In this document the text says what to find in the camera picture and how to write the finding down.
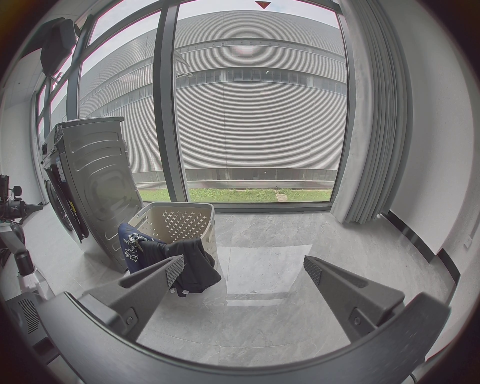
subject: gray curtain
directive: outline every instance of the gray curtain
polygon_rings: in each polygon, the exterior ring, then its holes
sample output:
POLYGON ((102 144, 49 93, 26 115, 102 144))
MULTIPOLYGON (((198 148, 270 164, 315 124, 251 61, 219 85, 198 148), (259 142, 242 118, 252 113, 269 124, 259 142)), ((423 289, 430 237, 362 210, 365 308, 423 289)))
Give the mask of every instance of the gray curtain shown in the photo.
POLYGON ((355 103, 352 138, 331 212, 341 223, 365 223, 388 210, 403 173, 408 74, 395 31, 378 1, 339 4, 351 37, 357 97, 350 100, 355 103))

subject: grass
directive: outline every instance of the grass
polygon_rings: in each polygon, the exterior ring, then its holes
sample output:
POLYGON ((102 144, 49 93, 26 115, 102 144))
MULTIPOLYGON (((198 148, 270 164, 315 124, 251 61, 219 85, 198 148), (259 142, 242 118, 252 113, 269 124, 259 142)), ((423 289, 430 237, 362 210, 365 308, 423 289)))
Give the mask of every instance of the grass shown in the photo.
MULTIPOLYGON (((139 192, 145 201, 170 201, 167 189, 139 192)), ((288 202, 328 201, 332 190, 190 188, 189 193, 191 201, 197 203, 271 203, 277 202, 277 193, 287 195, 288 202)))

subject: floor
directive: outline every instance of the floor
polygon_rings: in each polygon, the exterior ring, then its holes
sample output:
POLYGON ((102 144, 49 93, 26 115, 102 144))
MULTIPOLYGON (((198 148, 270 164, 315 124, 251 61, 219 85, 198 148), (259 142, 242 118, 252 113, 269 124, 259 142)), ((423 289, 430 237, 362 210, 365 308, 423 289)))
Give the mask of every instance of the floor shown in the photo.
MULTIPOLYGON (((47 205, 24 230, 27 247, 54 293, 79 297, 122 274, 82 253, 47 205)), ((202 294, 167 294, 137 340, 175 357, 229 366, 282 364, 348 344, 304 271, 304 255, 397 288, 405 304, 419 292, 445 301, 454 285, 442 262, 428 264, 385 218, 341 225, 330 213, 216 214, 222 280, 202 294)), ((9 258, 5 299, 19 294, 9 258)))

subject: white plastic laundry basket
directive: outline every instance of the white plastic laundry basket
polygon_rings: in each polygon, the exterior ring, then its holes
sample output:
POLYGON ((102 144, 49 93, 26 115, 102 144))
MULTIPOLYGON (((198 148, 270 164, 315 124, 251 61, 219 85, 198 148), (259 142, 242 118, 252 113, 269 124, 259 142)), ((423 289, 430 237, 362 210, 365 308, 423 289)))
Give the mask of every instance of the white plastic laundry basket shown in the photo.
POLYGON ((165 243, 200 238, 218 267, 215 241, 215 210, 207 203, 155 202, 146 205, 128 222, 165 243))

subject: front-load washing machine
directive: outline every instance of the front-load washing machine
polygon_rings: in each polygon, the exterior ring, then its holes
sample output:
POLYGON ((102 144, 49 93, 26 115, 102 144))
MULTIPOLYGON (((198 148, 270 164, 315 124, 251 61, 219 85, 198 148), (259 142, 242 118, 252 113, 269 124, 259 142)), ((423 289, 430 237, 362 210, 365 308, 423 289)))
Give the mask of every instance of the front-load washing machine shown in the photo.
POLYGON ((143 207, 121 136, 123 117, 64 121, 42 145, 50 202, 67 232, 90 255, 126 271, 118 226, 143 207))

